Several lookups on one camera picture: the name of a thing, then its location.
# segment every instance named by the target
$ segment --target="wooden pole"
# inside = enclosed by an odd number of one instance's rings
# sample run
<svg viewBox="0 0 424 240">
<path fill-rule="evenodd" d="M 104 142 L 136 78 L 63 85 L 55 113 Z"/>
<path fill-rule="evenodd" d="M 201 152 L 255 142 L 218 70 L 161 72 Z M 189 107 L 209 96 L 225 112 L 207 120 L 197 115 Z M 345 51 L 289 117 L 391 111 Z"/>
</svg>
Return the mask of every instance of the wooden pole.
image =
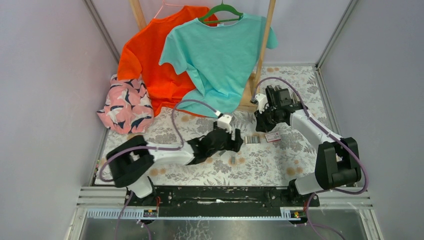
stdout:
<svg viewBox="0 0 424 240">
<path fill-rule="evenodd" d="M 267 48 L 268 36 L 270 35 L 271 21 L 273 20 L 275 6 L 276 0 L 269 0 L 268 15 L 266 16 L 265 31 L 263 32 L 263 40 L 260 48 L 259 59 L 257 61 L 256 74 L 254 76 L 253 85 L 250 86 L 252 95 L 254 94 L 256 85 L 259 83 L 261 78 L 262 63 L 264 62 L 265 49 Z"/>
<path fill-rule="evenodd" d="M 140 5 L 139 0 L 129 0 L 129 5 L 131 5 L 132 13 L 134 14 L 138 29 L 141 31 L 147 26 L 145 15 L 142 11 L 142 6 Z"/>
</svg>

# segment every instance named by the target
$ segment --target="short sleeve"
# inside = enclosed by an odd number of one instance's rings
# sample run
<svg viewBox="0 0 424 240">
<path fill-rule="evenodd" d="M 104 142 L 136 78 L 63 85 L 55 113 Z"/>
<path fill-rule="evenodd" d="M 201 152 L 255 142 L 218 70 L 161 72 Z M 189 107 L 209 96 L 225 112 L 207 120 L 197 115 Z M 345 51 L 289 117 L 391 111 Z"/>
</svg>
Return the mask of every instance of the short sleeve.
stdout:
<svg viewBox="0 0 424 240">
<path fill-rule="evenodd" d="M 169 63 L 173 66 L 175 73 L 180 75 L 187 70 L 187 61 L 180 43 L 176 40 L 174 34 L 174 32 L 171 32 L 166 37 L 162 55 L 160 56 L 159 65 Z"/>
<path fill-rule="evenodd" d="M 269 29 L 268 41 L 266 42 L 267 49 L 275 49 L 278 46 L 277 36 L 272 27 Z"/>
<path fill-rule="evenodd" d="M 136 55 L 124 46 L 118 65 L 118 80 L 138 79 L 142 73 L 142 65 Z"/>
</svg>

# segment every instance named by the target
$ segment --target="pink bag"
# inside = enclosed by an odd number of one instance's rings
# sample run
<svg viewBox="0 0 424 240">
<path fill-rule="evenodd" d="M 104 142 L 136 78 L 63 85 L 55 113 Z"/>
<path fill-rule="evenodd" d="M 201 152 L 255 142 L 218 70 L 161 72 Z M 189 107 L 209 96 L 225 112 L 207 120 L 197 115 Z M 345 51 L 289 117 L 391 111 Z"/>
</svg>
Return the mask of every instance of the pink bag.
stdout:
<svg viewBox="0 0 424 240">
<path fill-rule="evenodd" d="M 104 126 L 119 134 L 143 133 L 153 123 L 153 108 L 146 85 L 141 79 L 110 80 L 103 109 L 97 115 Z"/>
</svg>

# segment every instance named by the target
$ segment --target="clothes hanger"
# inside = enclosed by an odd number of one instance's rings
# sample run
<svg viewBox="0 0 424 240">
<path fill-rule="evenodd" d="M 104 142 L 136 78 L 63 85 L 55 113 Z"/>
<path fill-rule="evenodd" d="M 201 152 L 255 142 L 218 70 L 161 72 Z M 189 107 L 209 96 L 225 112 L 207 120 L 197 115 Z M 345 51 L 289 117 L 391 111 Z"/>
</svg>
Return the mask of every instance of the clothes hanger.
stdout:
<svg viewBox="0 0 424 240">
<path fill-rule="evenodd" d="M 205 19 L 209 18 L 213 14 L 215 14 L 217 12 L 222 12 L 222 11 L 230 12 L 230 13 L 238 16 L 238 18 L 226 19 L 226 20 L 217 20 L 217 21 L 205 21 Z M 199 17 L 198 19 L 201 23 L 204 23 L 204 24 L 216 24 L 216 23 L 222 23 L 222 22 L 238 21 L 238 20 L 242 19 L 242 16 L 243 16 L 243 13 L 238 12 L 231 5 L 224 4 L 224 0 L 222 0 L 220 5 L 212 7 L 206 15 Z"/>
<path fill-rule="evenodd" d="M 164 6 L 170 6 L 170 7 L 184 7 L 181 5 L 175 5 L 175 4 L 169 4 L 166 3 L 165 0 L 162 0 L 162 6 L 160 7 L 159 11 L 157 11 L 156 15 L 153 17 L 154 19 L 159 15 L 159 13 L 161 12 L 161 10 L 164 8 Z"/>
</svg>

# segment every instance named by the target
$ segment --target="glass panel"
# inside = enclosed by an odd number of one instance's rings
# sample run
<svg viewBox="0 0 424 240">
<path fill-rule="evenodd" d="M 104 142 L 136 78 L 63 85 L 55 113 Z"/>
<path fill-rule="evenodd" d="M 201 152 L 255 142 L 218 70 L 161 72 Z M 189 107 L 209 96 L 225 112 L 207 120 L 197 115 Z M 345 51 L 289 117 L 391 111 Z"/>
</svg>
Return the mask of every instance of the glass panel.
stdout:
<svg viewBox="0 0 424 240">
<path fill-rule="evenodd" d="M 360 214 L 350 210 L 311 209 L 313 223 L 326 225 L 340 231 L 346 239 L 367 239 Z M 113 240 L 116 219 L 88 218 L 81 240 Z M 148 225 L 152 240 L 262 240 L 262 239 L 319 239 L 310 226 L 294 227 L 288 221 L 275 220 L 156 220 Z M 326 229 L 318 229 L 326 239 L 340 239 Z M 118 240 L 147 240 L 147 229 L 136 220 L 121 220 Z"/>
</svg>

